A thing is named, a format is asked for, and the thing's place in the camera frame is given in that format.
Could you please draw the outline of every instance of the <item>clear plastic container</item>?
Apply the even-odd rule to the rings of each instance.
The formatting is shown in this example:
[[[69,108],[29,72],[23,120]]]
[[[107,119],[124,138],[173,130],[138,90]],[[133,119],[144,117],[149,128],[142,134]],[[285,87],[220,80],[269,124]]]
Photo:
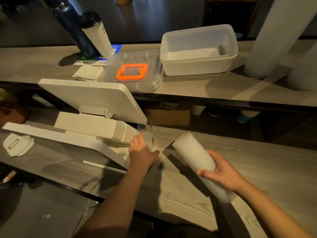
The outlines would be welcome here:
[[[168,76],[222,73],[238,54],[238,43],[228,24],[198,27],[163,35],[161,63]]]
[[[132,93],[153,93],[161,87],[164,75],[159,56],[159,50],[114,54],[107,60],[101,81],[122,83]]]

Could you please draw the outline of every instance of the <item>black lid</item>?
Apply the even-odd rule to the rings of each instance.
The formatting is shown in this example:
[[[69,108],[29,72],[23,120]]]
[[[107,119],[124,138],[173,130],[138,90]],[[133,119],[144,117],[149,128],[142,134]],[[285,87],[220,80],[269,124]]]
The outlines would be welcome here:
[[[93,11],[84,12],[81,16],[81,28],[90,28],[101,22],[101,16]]]

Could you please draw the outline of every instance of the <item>wood grain surface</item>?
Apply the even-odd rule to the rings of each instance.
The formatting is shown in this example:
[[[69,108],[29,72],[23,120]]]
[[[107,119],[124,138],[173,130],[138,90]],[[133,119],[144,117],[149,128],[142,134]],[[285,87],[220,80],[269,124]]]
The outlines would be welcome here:
[[[254,41],[238,42],[238,56],[228,72],[193,76],[164,76],[158,94],[305,105],[317,107],[317,92],[288,87],[286,76],[316,42],[298,40],[276,70],[264,80],[245,76],[243,65]],[[160,44],[123,45],[121,52],[160,49]],[[0,48],[0,81],[38,83],[41,78],[72,80],[79,68],[76,46]]]
[[[50,123],[41,118],[28,122],[54,129]],[[154,148],[161,153],[144,180],[136,210],[173,223],[191,222],[209,230],[232,231],[235,237],[266,237],[241,198],[232,204],[219,203],[184,165],[171,146],[184,132],[154,126]],[[242,175],[317,237],[317,151],[192,133],[205,148],[223,154]],[[8,134],[1,130],[0,140],[3,142]],[[121,173],[82,163],[108,162],[92,150],[34,139],[34,146],[21,157],[9,157],[1,146],[0,162],[103,198],[123,177]]]

